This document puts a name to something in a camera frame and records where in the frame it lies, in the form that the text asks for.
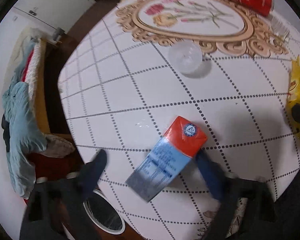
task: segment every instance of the grid pattern tablecloth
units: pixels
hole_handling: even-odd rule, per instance
[[[285,110],[300,34],[281,19],[293,38],[288,54],[251,58],[216,51],[204,58],[208,75],[196,79],[175,70],[169,47],[133,41],[116,23],[116,10],[83,39],[59,77],[65,116],[83,160],[107,150],[99,187],[110,203],[147,239],[200,238],[211,222],[205,212],[216,211],[219,203],[194,163],[150,203],[125,184],[178,115],[208,135],[204,148],[224,171],[263,177],[276,200],[300,168],[300,145]]]

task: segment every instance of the circular logo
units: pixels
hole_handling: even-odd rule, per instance
[[[184,132],[184,134],[185,134],[186,136],[190,136],[190,137],[191,137],[191,136],[194,136],[195,133],[196,133],[196,129],[195,129],[194,124],[188,123],[188,124],[184,127],[183,132]]]

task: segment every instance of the table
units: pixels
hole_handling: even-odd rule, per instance
[[[198,20],[193,11],[202,6],[228,18]],[[99,187],[144,238],[198,239],[219,207],[194,163],[150,203],[125,184],[178,115],[208,135],[203,147],[224,171],[265,180],[274,200],[300,169],[285,110],[300,33],[273,15],[290,29],[289,42],[274,36],[268,19],[228,0],[123,0],[63,68],[60,96],[78,150],[85,162],[107,150]],[[203,53],[204,70],[194,76],[169,62],[170,45],[182,39]],[[229,233],[235,228],[234,221]]]

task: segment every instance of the orange flower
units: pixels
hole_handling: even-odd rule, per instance
[[[153,22],[157,26],[171,27],[171,26],[175,25],[178,22],[178,20],[171,13],[162,13],[162,14],[158,14],[158,15],[154,16]]]

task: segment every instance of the blue carton label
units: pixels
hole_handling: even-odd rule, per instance
[[[177,150],[166,138],[162,138],[126,183],[141,198],[149,202],[180,173],[190,160],[190,157]]]

